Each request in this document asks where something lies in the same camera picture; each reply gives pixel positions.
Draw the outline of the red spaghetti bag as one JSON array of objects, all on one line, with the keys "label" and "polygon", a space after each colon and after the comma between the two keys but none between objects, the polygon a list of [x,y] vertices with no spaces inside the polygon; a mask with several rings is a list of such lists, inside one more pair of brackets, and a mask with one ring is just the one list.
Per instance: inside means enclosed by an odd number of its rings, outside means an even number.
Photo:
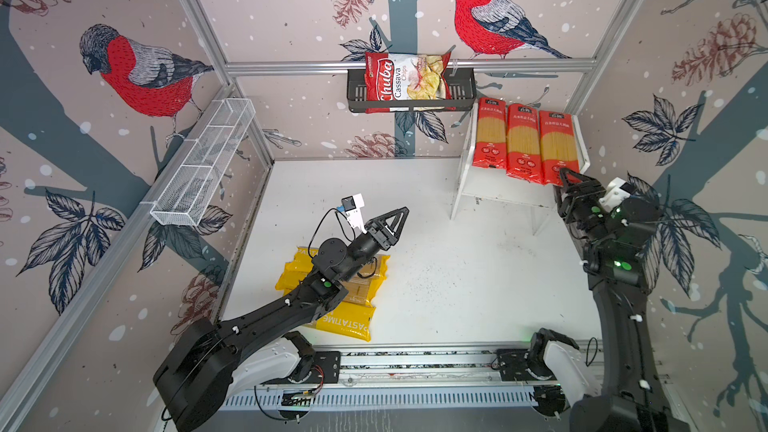
[{"label": "red spaghetti bag", "polygon": [[545,184],[561,186],[560,171],[579,171],[573,118],[561,112],[539,112],[540,153]]},{"label": "red spaghetti bag", "polygon": [[473,165],[480,168],[506,168],[506,103],[480,98],[476,122]]},{"label": "red spaghetti bag", "polygon": [[506,173],[509,177],[543,184],[538,111],[522,104],[507,108]]}]

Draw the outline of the yellow pasta bag top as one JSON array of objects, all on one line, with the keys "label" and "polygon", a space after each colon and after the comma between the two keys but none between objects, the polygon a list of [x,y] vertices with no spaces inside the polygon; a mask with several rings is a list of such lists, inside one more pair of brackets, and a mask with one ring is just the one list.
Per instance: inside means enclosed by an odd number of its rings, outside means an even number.
[{"label": "yellow pasta bag top", "polygon": [[[293,260],[285,264],[284,270],[275,284],[275,289],[285,291],[295,288],[311,272],[313,264],[309,253],[316,251],[316,248],[298,247]],[[372,280],[375,284],[381,284],[387,279],[389,259],[389,255],[377,254],[353,276],[351,281]]]}]

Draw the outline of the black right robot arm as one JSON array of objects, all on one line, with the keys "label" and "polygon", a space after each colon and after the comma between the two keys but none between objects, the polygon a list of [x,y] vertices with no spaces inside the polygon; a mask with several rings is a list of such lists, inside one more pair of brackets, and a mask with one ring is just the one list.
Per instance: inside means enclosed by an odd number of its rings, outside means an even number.
[{"label": "black right robot arm", "polygon": [[557,379],[572,431],[689,430],[664,394],[646,323],[651,289],[644,261],[661,226],[659,201],[620,178],[603,186],[569,168],[559,175],[557,212],[582,245],[601,323],[603,378],[596,379],[574,340],[545,328],[532,337],[529,372]]}]

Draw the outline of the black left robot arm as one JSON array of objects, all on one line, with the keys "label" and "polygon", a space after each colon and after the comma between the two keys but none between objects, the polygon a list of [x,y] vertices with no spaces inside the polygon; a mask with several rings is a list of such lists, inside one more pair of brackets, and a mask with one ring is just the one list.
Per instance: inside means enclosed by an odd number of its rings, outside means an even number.
[{"label": "black left robot arm", "polygon": [[287,295],[230,320],[201,318],[189,326],[153,377],[176,429],[193,431],[210,419],[232,392],[235,371],[251,356],[275,343],[294,348],[297,359],[307,356],[311,346],[294,330],[342,303],[348,295],[344,284],[397,244],[408,214],[401,207],[370,219],[349,244],[325,240],[309,274]]}]

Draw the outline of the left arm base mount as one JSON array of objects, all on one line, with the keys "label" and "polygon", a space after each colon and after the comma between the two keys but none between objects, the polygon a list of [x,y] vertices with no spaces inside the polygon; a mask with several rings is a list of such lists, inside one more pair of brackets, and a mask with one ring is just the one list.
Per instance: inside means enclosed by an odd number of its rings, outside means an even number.
[{"label": "left arm base mount", "polygon": [[338,351],[320,351],[311,356],[282,352],[268,358],[257,374],[257,383],[306,387],[336,384],[340,366],[341,353]]}]

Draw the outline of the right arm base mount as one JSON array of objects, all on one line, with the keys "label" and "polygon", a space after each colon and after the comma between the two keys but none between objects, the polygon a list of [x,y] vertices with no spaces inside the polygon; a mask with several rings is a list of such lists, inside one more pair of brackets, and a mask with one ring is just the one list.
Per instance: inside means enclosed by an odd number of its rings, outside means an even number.
[{"label": "right arm base mount", "polygon": [[543,363],[530,362],[528,351],[523,349],[498,349],[491,363],[502,382],[556,381],[555,374]]}]

